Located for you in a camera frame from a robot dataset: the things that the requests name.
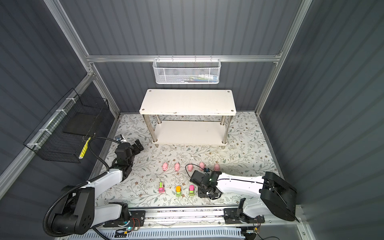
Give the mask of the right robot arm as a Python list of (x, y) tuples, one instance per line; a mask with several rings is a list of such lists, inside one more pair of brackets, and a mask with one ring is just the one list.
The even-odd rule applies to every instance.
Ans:
[(217, 200), (223, 194), (244, 196), (237, 209), (237, 216), (243, 223), (269, 213), (285, 221), (299, 221), (296, 217), (297, 189), (273, 172), (241, 177), (220, 171), (194, 171), (190, 182), (198, 187), (200, 198)]

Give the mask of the green pink mixer toy truck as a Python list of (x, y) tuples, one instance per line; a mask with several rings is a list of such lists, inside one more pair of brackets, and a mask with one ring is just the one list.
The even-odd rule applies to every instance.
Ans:
[(189, 186), (189, 196), (194, 196), (195, 195), (195, 186), (190, 185)]

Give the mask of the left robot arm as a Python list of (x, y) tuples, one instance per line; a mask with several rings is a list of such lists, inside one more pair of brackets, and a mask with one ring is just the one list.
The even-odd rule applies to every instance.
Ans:
[(81, 184), (62, 189), (61, 195), (49, 207), (43, 218), (43, 230), (47, 235), (55, 238), (82, 235), (89, 229), (99, 233), (97, 227), (105, 223), (115, 227), (134, 228), (134, 219), (126, 203), (114, 202), (101, 207), (95, 205), (96, 197), (130, 175), (135, 156), (144, 150), (139, 140), (130, 144), (119, 136), (110, 141), (117, 144), (116, 158), (111, 165), (93, 151), (91, 147), (93, 139), (89, 139), (88, 152), (94, 155), (106, 170)]

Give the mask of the green orange mixer toy truck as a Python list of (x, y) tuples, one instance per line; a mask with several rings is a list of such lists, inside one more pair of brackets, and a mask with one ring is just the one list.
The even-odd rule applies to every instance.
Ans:
[(182, 196), (182, 188), (181, 188), (181, 186), (176, 186), (176, 196), (177, 197)]

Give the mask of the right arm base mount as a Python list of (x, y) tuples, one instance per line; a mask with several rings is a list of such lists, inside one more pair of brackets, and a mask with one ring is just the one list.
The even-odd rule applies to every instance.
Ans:
[(223, 209), (226, 224), (263, 224), (265, 223), (265, 218), (263, 215), (256, 216), (255, 218), (251, 218), (244, 214), (242, 210), (237, 208), (225, 208)]

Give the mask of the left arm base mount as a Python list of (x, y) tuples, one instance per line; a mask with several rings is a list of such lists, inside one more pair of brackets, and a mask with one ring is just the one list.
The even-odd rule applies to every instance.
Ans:
[(107, 221), (103, 224), (104, 228), (139, 228), (144, 225), (145, 211), (129, 211), (121, 214), (116, 220)]

